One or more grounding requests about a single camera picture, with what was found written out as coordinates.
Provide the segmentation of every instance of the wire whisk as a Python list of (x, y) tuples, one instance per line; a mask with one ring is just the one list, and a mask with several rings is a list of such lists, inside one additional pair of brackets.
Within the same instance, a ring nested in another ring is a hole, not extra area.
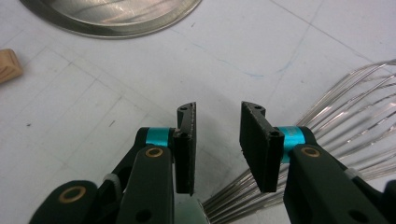
[[(296, 123), (366, 181), (396, 173), (395, 65), (375, 63), (347, 74)], [(210, 223), (230, 223), (282, 203), (288, 168), (281, 164), (276, 193), (261, 193), (246, 170), (203, 204)]]

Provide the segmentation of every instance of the metal bowl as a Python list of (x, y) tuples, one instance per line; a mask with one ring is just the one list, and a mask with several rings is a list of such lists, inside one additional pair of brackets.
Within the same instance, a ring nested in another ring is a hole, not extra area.
[(201, 0), (21, 0), (40, 18), (100, 38), (149, 35), (180, 21)]

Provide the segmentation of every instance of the metal pan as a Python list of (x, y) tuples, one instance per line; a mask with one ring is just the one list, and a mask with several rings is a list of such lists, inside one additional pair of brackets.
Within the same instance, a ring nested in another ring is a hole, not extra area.
[(78, 35), (128, 38), (180, 21), (201, 0), (21, 0), (38, 17)]

